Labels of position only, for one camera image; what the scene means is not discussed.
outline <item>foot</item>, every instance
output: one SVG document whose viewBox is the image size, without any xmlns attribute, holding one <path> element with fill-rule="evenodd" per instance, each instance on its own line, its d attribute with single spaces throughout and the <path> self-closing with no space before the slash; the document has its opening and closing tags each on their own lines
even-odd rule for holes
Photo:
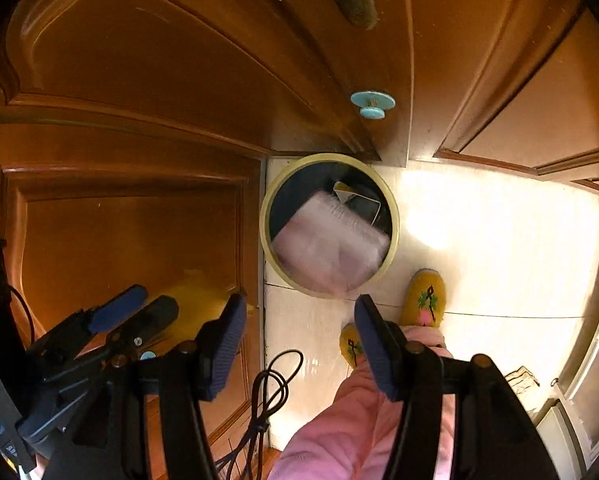
<svg viewBox="0 0 599 480">
<path fill-rule="evenodd" d="M 355 327 L 355 323 L 349 323 L 342 329 L 340 334 L 340 351 L 346 362 L 355 370 L 359 362 L 359 357 L 364 355 L 364 349 L 361 347 L 361 338 Z"/>
<path fill-rule="evenodd" d="M 446 285 L 439 272 L 418 270 L 408 285 L 399 324 L 439 327 L 445 310 Z"/>
</svg>

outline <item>floor grout line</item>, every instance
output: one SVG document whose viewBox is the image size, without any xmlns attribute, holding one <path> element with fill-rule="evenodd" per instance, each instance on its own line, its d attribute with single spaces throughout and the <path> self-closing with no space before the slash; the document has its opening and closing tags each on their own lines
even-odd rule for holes
<svg viewBox="0 0 599 480">
<path fill-rule="evenodd" d="M 290 288 L 289 286 L 276 285 L 276 283 L 265 283 L 266 286 L 275 286 L 277 288 L 284 288 L 286 290 L 293 290 L 294 292 L 299 292 L 294 288 Z M 329 300 L 330 298 L 315 298 L 317 300 Z M 348 298 L 341 298 L 339 301 L 355 301 L 350 300 Z M 402 305 L 389 305 L 386 303 L 375 303 L 377 306 L 385 306 L 388 308 L 401 308 Z M 447 310 L 444 314 L 453 314 L 454 316 L 474 316 L 474 317 L 498 317 L 500 319 L 585 319 L 591 316 L 494 316 L 493 314 L 470 314 L 470 312 L 452 312 L 452 310 Z"/>
</svg>

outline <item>pant leg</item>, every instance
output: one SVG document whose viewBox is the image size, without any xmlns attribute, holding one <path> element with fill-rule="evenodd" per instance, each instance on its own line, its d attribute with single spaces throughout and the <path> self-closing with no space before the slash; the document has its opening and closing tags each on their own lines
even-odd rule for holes
<svg viewBox="0 0 599 480">
<path fill-rule="evenodd" d="M 437 355 L 452 357 L 446 350 L 444 336 L 437 328 L 427 326 L 404 326 L 402 332 L 408 340 L 419 341 L 430 347 Z M 380 480 L 384 476 L 395 433 L 402 414 L 403 402 L 390 402 L 384 394 L 377 410 L 377 423 L 373 430 L 372 451 L 364 462 L 359 478 L 361 480 Z M 435 479 L 448 479 L 451 475 L 451 461 L 455 433 L 455 397 L 444 395 L 441 412 L 441 432 Z"/>
<path fill-rule="evenodd" d="M 294 434 L 270 480 L 350 480 L 358 475 L 371 452 L 381 402 L 368 362 L 359 357 L 358 363 L 332 405 Z"/>
</svg>

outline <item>light blue knob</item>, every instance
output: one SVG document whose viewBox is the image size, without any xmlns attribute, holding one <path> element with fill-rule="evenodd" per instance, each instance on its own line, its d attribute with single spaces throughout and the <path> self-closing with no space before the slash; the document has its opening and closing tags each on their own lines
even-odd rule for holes
<svg viewBox="0 0 599 480">
<path fill-rule="evenodd" d="M 395 107 L 395 100 L 390 95 L 372 90 L 355 92 L 351 101 L 361 108 L 359 113 L 364 119 L 383 119 L 386 117 L 384 110 Z"/>
</svg>

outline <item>ribbed blue pad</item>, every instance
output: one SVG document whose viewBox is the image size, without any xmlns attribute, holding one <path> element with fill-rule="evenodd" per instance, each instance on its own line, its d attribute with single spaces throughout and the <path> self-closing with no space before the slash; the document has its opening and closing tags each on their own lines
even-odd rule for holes
<svg viewBox="0 0 599 480">
<path fill-rule="evenodd" d="M 223 327 L 224 333 L 215 350 L 212 362 L 212 379 L 208 386 L 211 399 L 214 399 L 226 386 L 234 356 L 237 354 L 237 348 L 244 333 L 246 326 L 246 301 L 244 298 L 236 294 L 230 297 L 219 317 L 218 325 Z"/>
<path fill-rule="evenodd" d="M 143 286 L 132 285 L 95 310 L 88 330 L 92 334 L 109 332 L 127 317 L 135 314 L 147 297 L 148 291 Z"/>
<path fill-rule="evenodd" d="M 393 374 L 390 365 L 388 348 L 382 342 L 375 324 L 383 323 L 377 307 L 371 297 L 364 294 L 355 301 L 355 325 L 361 336 L 361 345 L 366 359 L 371 365 L 375 383 L 388 399 L 396 400 L 397 387 L 393 383 Z"/>
</svg>

